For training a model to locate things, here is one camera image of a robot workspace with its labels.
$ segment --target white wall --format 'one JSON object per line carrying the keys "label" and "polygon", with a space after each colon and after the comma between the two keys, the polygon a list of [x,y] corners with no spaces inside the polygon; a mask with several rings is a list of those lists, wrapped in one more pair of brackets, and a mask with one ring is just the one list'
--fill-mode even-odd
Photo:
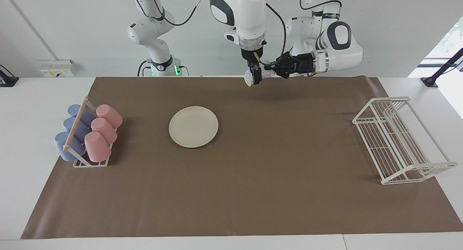
{"label": "white wall", "polygon": [[[146,50],[127,37],[127,26],[142,16],[134,0],[13,1],[56,56],[74,60],[78,76],[134,75],[148,58]],[[285,21],[310,14],[299,9],[298,0],[267,1]],[[0,6],[0,62],[20,76],[37,76],[33,68],[38,60],[52,55],[7,2],[1,0]],[[183,21],[196,2],[163,0],[177,21]],[[283,29],[270,11],[267,14],[263,58],[272,60],[280,53]],[[407,77],[461,16],[461,0],[345,0],[341,19],[352,26],[364,59],[354,69],[329,75]],[[246,62],[239,48],[223,38],[226,27],[213,19],[208,0],[203,0],[188,24],[161,38],[192,75],[243,74]]]}

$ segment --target crumpled plastic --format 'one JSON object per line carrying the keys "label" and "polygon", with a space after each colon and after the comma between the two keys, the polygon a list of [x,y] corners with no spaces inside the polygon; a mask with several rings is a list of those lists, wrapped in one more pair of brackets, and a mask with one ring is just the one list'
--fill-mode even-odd
{"label": "crumpled plastic", "polygon": [[[268,60],[263,61],[263,63],[264,64],[270,64],[270,62]],[[259,66],[260,66],[261,71],[262,71],[262,80],[264,80],[265,78],[274,77],[275,72],[273,70],[264,70],[262,64],[259,64]],[[249,87],[254,85],[254,79],[253,79],[251,71],[249,69],[246,70],[246,72],[245,72],[245,83]]]}

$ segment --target white tabletop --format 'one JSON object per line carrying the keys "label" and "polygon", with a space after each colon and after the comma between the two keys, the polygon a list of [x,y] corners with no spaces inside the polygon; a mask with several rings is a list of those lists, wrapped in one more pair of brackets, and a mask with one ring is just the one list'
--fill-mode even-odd
{"label": "white tabletop", "polygon": [[[463,165],[463,120],[440,91],[424,87],[419,79],[380,81],[389,96],[412,98],[450,159]],[[94,78],[24,78],[13,88],[0,89],[0,249],[463,249],[463,232],[18,240],[58,157],[52,141],[62,131],[66,109],[81,103],[93,82]],[[460,219],[462,177],[462,166],[437,176]]]}

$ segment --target green light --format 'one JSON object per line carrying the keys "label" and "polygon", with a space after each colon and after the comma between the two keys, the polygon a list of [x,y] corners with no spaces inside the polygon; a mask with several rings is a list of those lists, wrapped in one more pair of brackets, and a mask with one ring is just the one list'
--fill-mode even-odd
{"label": "green light", "polygon": [[175,66],[175,73],[177,76],[182,74],[182,71],[180,70],[180,67],[178,67],[178,65]]}

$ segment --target round plate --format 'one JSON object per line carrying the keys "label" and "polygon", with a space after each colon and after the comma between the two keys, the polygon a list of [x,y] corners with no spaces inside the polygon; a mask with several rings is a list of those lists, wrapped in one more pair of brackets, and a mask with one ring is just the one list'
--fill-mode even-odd
{"label": "round plate", "polygon": [[197,148],[210,142],[218,130],[218,119],[211,110],[191,106],[178,111],[169,123],[169,133],[178,145]]}

